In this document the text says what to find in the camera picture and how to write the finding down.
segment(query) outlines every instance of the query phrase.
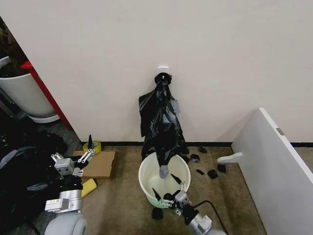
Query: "yellow sponge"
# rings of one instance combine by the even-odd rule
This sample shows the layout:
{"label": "yellow sponge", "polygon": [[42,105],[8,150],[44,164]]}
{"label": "yellow sponge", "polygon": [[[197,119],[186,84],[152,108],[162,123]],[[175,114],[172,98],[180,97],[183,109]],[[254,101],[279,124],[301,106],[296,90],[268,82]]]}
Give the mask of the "yellow sponge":
{"label": "yellow sponge", "polygon": [[88,193],[95,190],[97,188],[97,184],[93,179],[88,179],[83,183],[82,197],[85,197]]}

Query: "black baseboard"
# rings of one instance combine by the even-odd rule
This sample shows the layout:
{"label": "black baseboard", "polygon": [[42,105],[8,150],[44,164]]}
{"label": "black baseboard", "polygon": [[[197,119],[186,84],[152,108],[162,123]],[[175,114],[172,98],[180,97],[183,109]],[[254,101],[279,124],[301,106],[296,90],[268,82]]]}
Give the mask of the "black baseboard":
{"label": "black baseboard", "polygon": [[291,145],[293,147],[307,147],[307,148],[312,148],[313,143],[312,142],[291,142]]}
{"label": "black baseboard", "polygon": [[[187,146],[230,147],[232,142],[186,142]],[[136,141],[102,141],[102,146],[142,146]],[[313,142],[291,142],[293,147],[313,147]]]}
{"label": "black baseboard", "polygon": [[[232,142],[186,142],[187,146],[230,147]],[[102,146],[142,146],[143,142],[135,141],[102,141]]]}

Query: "black cable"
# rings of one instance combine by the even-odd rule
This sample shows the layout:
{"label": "black cable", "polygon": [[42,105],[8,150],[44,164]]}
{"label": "black cable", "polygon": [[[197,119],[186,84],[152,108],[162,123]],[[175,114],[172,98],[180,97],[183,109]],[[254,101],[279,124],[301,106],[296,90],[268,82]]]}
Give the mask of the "black cable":
{"label": "black cable", "polygon": [[32,222],[30,222],[29,220],[25,220],[25,222],[29,227],[31,227],[32,230],[34,230],[36,235],[41,235],[39,230],[36,228],[36,226]]}
{"label": "black cable", "polygon": [[199,204],[196,204],[195,206],[193,206],[193,208],[197,208],[198,206],[201,206],[202,204],[204,204],[204,203],[206,203],[206,202],[209,203],[209,204],[212,206],[212,208],[213,208],[215,214],[217,215],[217,218],[219,219],[219,221],[220,221],[220,223],[221,223],[221,225],[222,225],[222,228],[223,228],[224,232],[225,232],[227,235],[229,235],[229,233],[227,232],[227,230],[226,230],[226,228],[225,228],[225,225],[223,224],[223,222],[222,222],[222,220],[221,220],[221,218],[220,218],[220,215],[218,214],[218,212],[217,212],[217,210],[216,210],[216,208],[215,208],[215,206],[213,205],[212,202],[210,202],[210,201],[208,201],[208,200],[204,200],[203,202],[200,202]]}

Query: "black debris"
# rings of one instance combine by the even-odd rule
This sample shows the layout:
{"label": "black debris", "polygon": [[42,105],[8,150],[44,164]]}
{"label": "black debris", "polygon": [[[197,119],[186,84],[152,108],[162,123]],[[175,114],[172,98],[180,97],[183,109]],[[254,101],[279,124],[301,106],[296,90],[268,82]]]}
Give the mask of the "black debris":
{"label": "black debris", "polygon": [[160,220],[163,219],[163,211],[161,208],[153,208],[152,219]]}
{"label": "black debris", "polygon": [[157,191],[155,191],[154,188],[152,188],[153,192],[155,193],[156,199],[159,201],[161,200],[161,196],[157,193]]}
{"label": "black debris", "polygon": [[169,192],[168,193],[166,193],[164,196],[163,196],[163,199],[164,200],[171,200],[172,199],[172,194],[170,194]]}
{"label": "black debris", "polygon": [[179,185],[181,184],[181,180],[180,180],[179,177],[177,177],[177,176],[175,176],[175,175],[173,175],[173,174],[171,174],[171,176],[174,178],[174,180],[175,180]]}
{"label": "black debris", "polygon": [[200,157],[199,157],[199,155],[197,155],[197,154],[191,154],[191,155],[190,155],[190,160],[191,160],[193,163],[197,163],[198,161],[200,161]]}
{"label": "black debris", "polygon": [[201,152],[201,153],[207,153],[207,152],[206,152],[206,149],[205,149],[205,148],[203,148],[202,146],[200,146],[200,148],[199,148],[199,152]]}
{"label": "black debris", "polygon": [[226,166],[224,164],[217,164],[217,170],[222,173],[226,173]]}
{"label": "black debris", "polygon": [[204,172],[203,172],[202,170],[197,169],[196,171],[197,171],[197,173],[199,173],[200,175],[204,175]]}
{"label": "black debris", "polygon": [[184,161],[188,164],[189,161],[190,161],[190,158],[188,158],[187,156],[184,156],[184,155],[180,155],[181,158],[184,159]]}
{"label": "black debris", "polygon": [[209,170],[209,172],[207,173],[207,175],[208,175],[211,179],[215,179],[215,178],[218,177],[217,172],[216,172],[214,169]]}

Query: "red frame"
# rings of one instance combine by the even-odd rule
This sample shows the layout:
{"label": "red frame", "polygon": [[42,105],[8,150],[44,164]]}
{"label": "red frame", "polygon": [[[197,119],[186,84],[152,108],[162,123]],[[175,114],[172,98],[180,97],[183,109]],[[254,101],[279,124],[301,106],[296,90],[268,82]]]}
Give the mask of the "red frame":
{"label": "red frame", "polygon": [[51,106],[54,108],[56,114],[60,117],[61,121],[63,122],[64,126],[68,129],[68,130],[73,130],[72,126],[70,125],[69,121],[67,120],[67,118],[65,117],[65,115],[63,114],[62,110],[60,109],[59,105],[57,104],[57,102],[55,101],[55,99],[53,98],[53,96],[51,95],[51,93],[49,92],[48,88],[45,86],[45,84],[43,83],[43,81],[40,79],[40,77],[38,76],[37,72],[35,71],[34,67],[32,66],[32,64],[30,63],[30,61],[26,61],[21,68],[23,70],[28,70],[29,73],[33,76],[35,82],[38,84],[39,88],[43,91],[44,95],[47,97],[48,101],[50,102]]}

